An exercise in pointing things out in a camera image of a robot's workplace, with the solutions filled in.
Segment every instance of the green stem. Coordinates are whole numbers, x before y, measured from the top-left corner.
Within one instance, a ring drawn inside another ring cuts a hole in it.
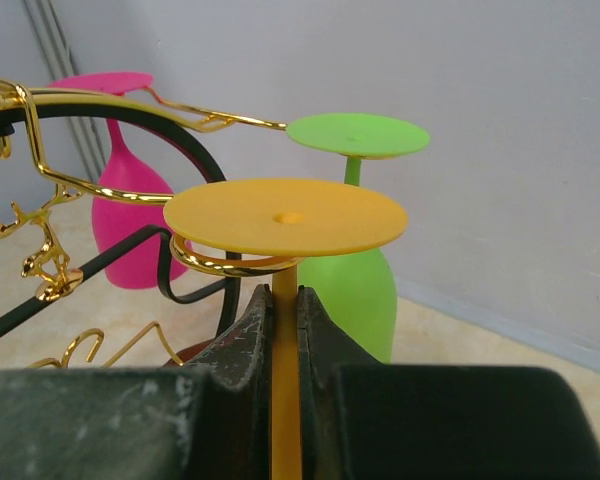
[[[362,159],[357,157],[347,157],[347,169],[344,173],[344,183],[348,185],[360,186],[360,167]]]

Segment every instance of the pink wine glass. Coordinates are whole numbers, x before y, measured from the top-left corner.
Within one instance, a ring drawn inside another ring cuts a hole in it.
[[[153,76],[148,73],[106,72],[68,77],[50,86],[122,96],[127,92],[150,86],[151,83]],[[106,122],[111,137],[111,155],[99,184],[119,190],[173,193],[169,184],[154,169],[129,150],[122,138],[119,123],[111,119],[107,119]],[[128,205],[98,197],[93,199],[91,223],[100,252],[147,225],[169,228],[164,221],[161,206]],[[109,281],[127,289],[157,286],[159,244],[160,239],[156,236],[116,260],[105,270]],[[186,271],[184,265],[172,260],[171,280]]]

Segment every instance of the pink stem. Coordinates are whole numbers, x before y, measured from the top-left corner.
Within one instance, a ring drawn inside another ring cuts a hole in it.
[[[109,128],[109,136],[111,137],[111,153],[131,153],[122,138],[122,131],[120,130],[118,121],[107,118],[107,127]]]

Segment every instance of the wine glass stem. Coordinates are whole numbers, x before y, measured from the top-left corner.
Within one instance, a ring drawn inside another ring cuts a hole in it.
[[[347,157],[347,169],[344,173],[344,183],[348,185],[360,186],[360,167],[362,159],[357,157]]]
[[[273,365],[271,375],[271,478],[302,479],[298,367],[297,267],[273,274]]]
[[[109,137],[111,138],[111,153],[116,152],[120,154],[128,152],[129,148],[122,138],[120,124],[116,120],[107,118],[107,128],[109,129]]]

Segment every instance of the yellow stem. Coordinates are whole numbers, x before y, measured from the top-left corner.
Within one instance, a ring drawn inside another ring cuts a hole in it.
[[[302,479],[296,301],[297,268],[273,275],[275,334],[271,385],[271,478]]]

